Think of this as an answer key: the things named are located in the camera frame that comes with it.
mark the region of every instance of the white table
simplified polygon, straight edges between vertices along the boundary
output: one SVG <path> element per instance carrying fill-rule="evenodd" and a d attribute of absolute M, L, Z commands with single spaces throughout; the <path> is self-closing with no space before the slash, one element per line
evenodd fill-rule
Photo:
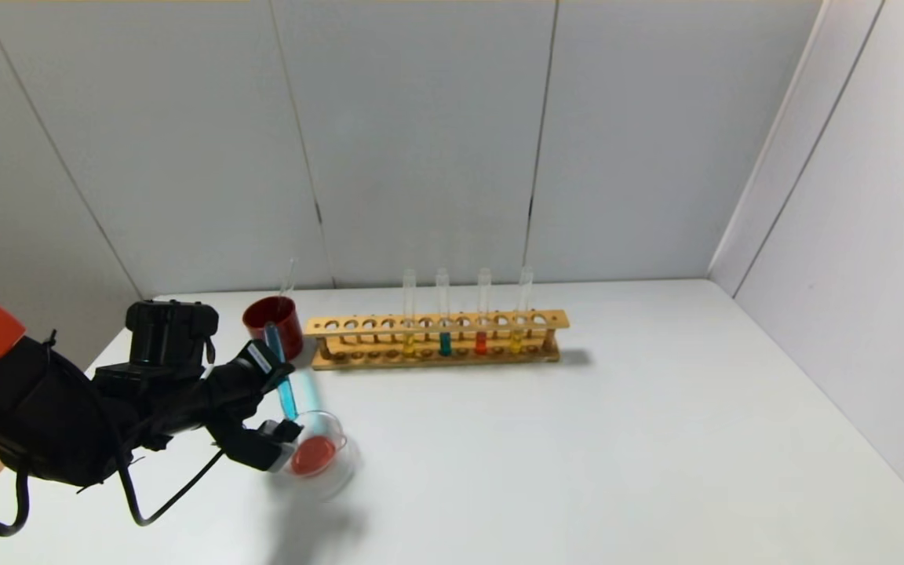
<path fill-rule="evenodd" d="M 512 293 L 498 287 L 495 308 Z M 241 312 L 264 295 L 179 299 L 219 311 L 225 362 L 247 339 Z M 452 296 L 473 308 L 474 289 Z M 295 299 L 301 315 L 402 304 L 401 290 Z M 35 480 L 29 523 L 0 539 L 0 563 L 904 565 L 901 480 L 717 286 L 544 285 L 535 305 L 573 323 L 560 364 L 316 373 L 363 454 L 330 503 L 222 461 L 143 529 L 116 476 L 78 496 Z M 128 347 L 122 332 L 97 365 Z M 269 417 L 274 395 L 255 419 Z M 133 465 L 144 512 L 213 450 L 198 430 Z M 3 472 L 0 518 L 13 513 Z"/>

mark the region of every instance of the red liquid in beaker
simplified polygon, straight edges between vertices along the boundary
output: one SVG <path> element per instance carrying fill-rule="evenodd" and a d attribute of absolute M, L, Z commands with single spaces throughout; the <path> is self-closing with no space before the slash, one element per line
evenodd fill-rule
<path fill-rule="evenodd" d="M 337 453 L 337 446 L 326 436 L 309 437 L 295 450 L 295 455 L 291 457 L 291 471 L 295 475 L 312 475 L 312 473 L 320 472 L 331 461 L 334 460 L 334 454 Z"/>

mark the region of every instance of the test tube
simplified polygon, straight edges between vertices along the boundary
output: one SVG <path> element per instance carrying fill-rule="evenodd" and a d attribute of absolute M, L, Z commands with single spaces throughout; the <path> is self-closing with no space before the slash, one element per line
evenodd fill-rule
<path fill-rule="evenodd" d="M 476 286 L 479 290 L 479 297 L 476 305 L 477 325 L 480 329 L 476 332 L 476 351 L 477 355 L 487 354 L 487 324 L 490 323 L 488 318 L 490 315 L 490 269 L 481 268 L 480 275 L 477 275 Z"/>
<path fill-rule="evenodd" d="M 417 275 L 412 268 L 403 272 L 403 325 L 406 328 L 414 326 L 414 293 L 417 290 Z M 403 335 L 403 355 L 413 357 L 414 334 Z"/>
<path fill-rule="evenodd" d="M 508 349 L 512 353 L 521 353 L 521 339 L 525 335 L 525 330 L 518 328 L 518 324 L 525 322 L 524 316 L 528 312 L 528 303 L 532 298 L 532 268 L 524 267 L 521 269 L 521 278 L 518 279 L 518 308 L 512 316 L 512 324 L 516 328 L 512 329 L 512 340 L 508 343 Z"/>
<path fill-rule="evenodd" d="M 435 287 L 438 289 L 438 324 L 445 329 L 445 332 L 438 333 L 438 353 L 442 357 L 449 357 L 452 355 L 452 334 L 447 330 L 452 321 L 449 319 L 449 272 L 445 268 L 438 269 Z"/>

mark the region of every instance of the panel seam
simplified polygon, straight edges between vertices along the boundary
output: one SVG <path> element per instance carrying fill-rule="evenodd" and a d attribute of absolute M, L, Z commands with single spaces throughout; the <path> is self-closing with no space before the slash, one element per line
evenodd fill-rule
<path fill-rule="evenodd" d="M 82 203 L 82 206 L 86 208 L 86 212 L 89 214 L 90 218 L 93 218 L 93 224 L 97 226 L 97 230 L 100 232 L 100 235 L 104 237 L 104 241 L 107 243 L 108 249 L 111 251 L 111 254 L 114 255 L 115 261 L 118 262 L 119 267 L 121 267 L 121 271 L 125 273 L 125 277 L 128 279 L 128 283 L 132 286 L 132 289 L 135 290 L 135 294 L 139 297 L 139 300 L 144 299 L 144 295 L 141 293 L 141 289 L 135 283 L 135 279 L 132 278 L 132 275 L 128 271 L 128 267 L 125 265 L 125 261 L 121 261 L 121 255 L 118 255 L 118 250 L 114 246 L 114 243 L 111 241 L 111 237 L 107 235 L 107 230 L 104 230 L 104 226 L 100 223 L 100 218 L 97 218 L 97 215 L 93 213 L 93 208 L 89 206 L 89 200 L 86 200 L 86 194 L 82 193 L 82 189 L 79 188 L 78 182 L 75 182 L 75 176 L 72 175 L 71 169 L 68 168 L 68 164 L 65 163 L 64 157 L 61 156 L 61 150 L 58 149 L 58 144 L 54 142 L 54 138 L 51 137 L 51 132 L 47 130 L 47 124 L 44 122 L 43 117 L 40 115 L 40 111 L 37 111 L 37 107 L 33 104 L 33 97 L 30 97 L 30 93 L 27 91 L 26 86 L 23 85 L 23 80 L 19 76 L 19 72 L 16 71 L 16 65 L 13 64 L 12 57 L 9 56 L 8 51 L 6 50 L 5 43 L 2 42 L 2 38 L 0 37 L 0 51 L 2 51 L 2 56 L 5 57 L 6 65 L 9 67 L 9 72 L 12 75 L 12 78 L 15 80 L 17 85 L 19 86 L 20 91 L 23 94 L 24 99 L 26 100 L 26 104 L 30 107 L 30 111 L 33 112 L 33 117 L 35 117 L 37 124 L 40 125 L 40 130 L 44 133 L 44 137 L 47 139 L 47 143 L 51 146 L 51 151 L 54 151 L 54 156 L 57 157 L 58 163 L 61 164 L 61 169 L 65 172 L 65 176 L 68 177 L 68 182 L 71 182 L 71 186 L 75 189 L 75 194 L 78 195 L 79 201 Z"/>
<path fill-rule="evenodd" d="M 867 35 L 864 36 L 863 42 L 860 43 L 860 49 L 857 51 L 857 57 L 853 60 L 853 65 L 850 66 L 850 71 L 846 74 L 846 80 L 843 81 L 843 86 L 839 89 L 839 94 L 836 95 L 836 99 L 833 101 L 832 108 L 829 110 L 829 115 L 826 117 L 824 124 L 822 124 L 822 128 L 818 131 L 818 136 L 815 138 L 815 143 L 811 146 L 811 150 L 807 152 L 807 157 L 804 158 L 804 164 L 801 165 L 800 172 L 797 173 L 796 178 L 793 179 L 793 185 L 790 185 L 790 191 L 786 193 L 786 198 L 783 199 L 783 204 L 779 207 L 779 210 L 776 211 L 776 216 L 771 224 L 769 224 L 769 229 L 765 236 L 763 237 L 763 242 L 760 243 L 760 248 L 756 251 L 756 254 L 753 255 L 753 260 L 749 262 L 749 268 L 745 270 L 744 275 L 742 276 L 742 280 L 739 280 L 738 287 L 734 290 L 735 292 L 731 295 L 732 299 L 738 297 L 738 293 L 742 292 L 742 287 L 745 285 L 747 279 L 749 279 L 750 273 L 753 271 L 753 267 L 756 267 L 756 261 L 760 258 L 760 255 L 763 254 L 763 249 L 767 241 L 769 241 L 769 236 L 772 235 L 772 232 L 776 229 L 776 224 L 779 222 L 779 218 L 783 215 L 783 210 L 786 210 L 786 207 L 790 203 L 790 198 L 793 197 L 793 193 L 797 190 L 797 185 L 800 184 L 800 179 L 804 178 L 804 172 L 807 171 L 807 165 L 811 164 L 811 158 L 815 156 L 815 151 L 818 150 L 818 145 L 822 142 L 822 137 L 825 136 L 826 129 L 829 128 L 829 123 L 832 122 L 832 118 L 836 115 L 836 108 L 839 107 L 840 100 L 843 100 L 844 94 L 846 94 L 846 89 L 850 85 L 850 79 L 853 78 L 854 71 L 856 71 L 857 66 L 860 64 L 860 60 L 864 57 L 864 49 L 867 47 L 867 43 L 871 38 L 871 35 L 874 33 L 874 28 L 878 23 L 878 17 L 881 15 L 881 10 L 884 8 L 885 0 L 881 0 L 881 3 L 878 4 L 877 11 L 874 12 L 874 18 L 871 20 L 871 25 L 867 28 Z"/>
<path fill-rule="evenodd" d="M 543 126 L 546 124 L 546 106 L 549 100 L 549 76 L 553 71 L 553 47 L 556 44 L 556 21 L 560 15 L 560 0 L 553 3 L 553 22 L 549 28 L 549 57 L 546 61 L 546 80 L 542 86 L 542 110 L 539 114 L 539 135 L 535 142 L 535 163 L 532 165 L 532 190 L 528 194 L 528 218 L 525 219 L 525 241 L 521 250 L 521 267 L 525 267 L 528 261 L 528 239 L 532 232 L 532 208 L 535 205 L 535 184 L 539 177 L 539 157 L 542 154 Z"/>
<path fill-rule="evenodd" d="M 323 227 L 323 209 L 319 206 L 319 198 L 316 197 L 315 184 L 312 182 L 312 166 L 309 165 L 309 153 L 305 147 L 305 135 L 302 133 L 302 119 L 298 117 L 298 101 L 291 89 L 291 76 L 288 75 L 288 63 L 284 60 L 284 42 L 281 40 L 281 30 L 277 25 L 277 15 L 274 12 L 274 0 L 267 0 L 270 7 L 270 20 L 274 26 L 274 40 L 277 42 L 277 54 L 281 60 L 281 71 L 284 72 L 284 85 L 288 92 L 288 103 L 291 104 L 291 114 L 295 117 L 295 128 L 298 129 L 298 143 L 302 146 L 302 161 L 305 163 L 305 175 L 309 181 L 309 193 L 312 194 L 312 205 L 316 211 L 316 221 L 319 222 L 319 241 L 323 244 L 323 257 L 326 258 L 326 273 L 330 275 L 330 285 L 337 289 L 337 276 L 334 276 L 334 262 L 330 260 L 330 250 L 326 246 L 326 229 Z"/>

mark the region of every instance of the blue liquid test tube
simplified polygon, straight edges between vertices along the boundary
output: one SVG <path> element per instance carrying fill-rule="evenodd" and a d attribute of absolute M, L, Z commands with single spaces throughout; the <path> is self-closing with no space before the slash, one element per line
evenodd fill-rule
<path fill-rule="evenodd" d="M 277 356 L 281 363 L 287 361 L 284 358 L 284 349 L 281 348 L 281 337 L 277 332 L 277 326 L 273 322 L 264 325 L 264 343 L 267 344 L 270 351 Z M 281 398 L 281 410 L 284 411 L 284 417 L 293 421 L 298 418 L 298 408 L 295 407 L 295 395 L 291 390 L 291 380 L 284 377 L 281 384 L 277 385 L 277 395 Z"/>
<path fill-rule="evenodd" d="M 435 276 L 435 287 L 438 289 L 438 325 L 447 329 L 452 325 L 452 319 L 449 316 L 449 272 L 445 271 L 445 268 L 438 269 L 438 275 Z M 438 354 L 442 357 L 451 356 L 452 333 L 438 333 L 438 342 Z"/>

